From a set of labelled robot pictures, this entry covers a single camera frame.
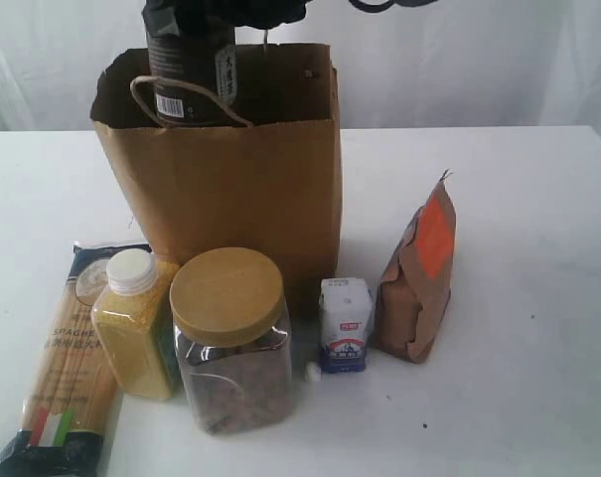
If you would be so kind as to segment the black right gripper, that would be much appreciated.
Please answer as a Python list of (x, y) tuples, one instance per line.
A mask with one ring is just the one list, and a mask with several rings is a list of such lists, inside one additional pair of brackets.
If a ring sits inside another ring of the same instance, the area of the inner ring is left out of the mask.
[(303, 20), (306, 5), (302, 0), (146, 1), (142, 17), (148, 30), (204, 30), (213, 22), (268, 30)]

